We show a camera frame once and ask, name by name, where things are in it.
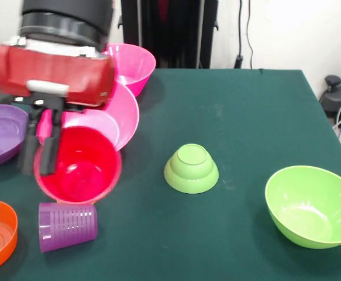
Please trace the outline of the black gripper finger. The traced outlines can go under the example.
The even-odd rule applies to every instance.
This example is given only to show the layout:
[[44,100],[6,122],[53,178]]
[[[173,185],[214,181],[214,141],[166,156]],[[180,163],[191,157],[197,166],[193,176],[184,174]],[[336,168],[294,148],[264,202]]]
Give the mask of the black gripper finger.
[[55,173],[58,148],[61,138],[61,130],[63,126],[63,111],[61,109],[53,109],[51,113],[51,135],[45,140],[40,162],[40,174],[43,176]]
[[37,127],[42,118],[44,107],[40,105],[32,105],[26,124],[26,132],[22,148],[18,159],[18,168],[24,174],[33,173],[33,163],[35,154],[39,148],[39,139],[36,136]]

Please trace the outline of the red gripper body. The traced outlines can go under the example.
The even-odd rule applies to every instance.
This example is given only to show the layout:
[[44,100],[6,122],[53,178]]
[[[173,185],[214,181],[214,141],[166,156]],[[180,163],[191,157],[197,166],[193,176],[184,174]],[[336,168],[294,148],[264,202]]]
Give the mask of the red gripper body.
[[114,59],[90,47],[66,56],[0,45],[0,90],[15,97],[40,92],[69,104],[100,107],[112,96],[115,77]]

